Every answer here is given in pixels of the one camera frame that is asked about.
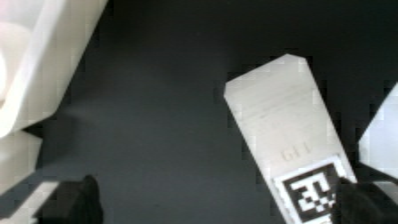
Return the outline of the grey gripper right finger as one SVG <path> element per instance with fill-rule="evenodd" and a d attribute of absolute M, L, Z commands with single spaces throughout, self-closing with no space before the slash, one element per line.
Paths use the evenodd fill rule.
<path fill-rule="evenodd" d="M 398 224 L 398 179 L 370 166 L 354 173 L 357 182 L 338 182 L 333 224 Z"/>

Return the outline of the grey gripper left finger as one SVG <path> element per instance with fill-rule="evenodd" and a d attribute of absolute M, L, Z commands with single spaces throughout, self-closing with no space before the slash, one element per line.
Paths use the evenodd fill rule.
<path fill-rule="evenodd" d="M 80 181 L 43 182 L 0 224 L 103 224 L 100 184 L 93 175 Z"/>

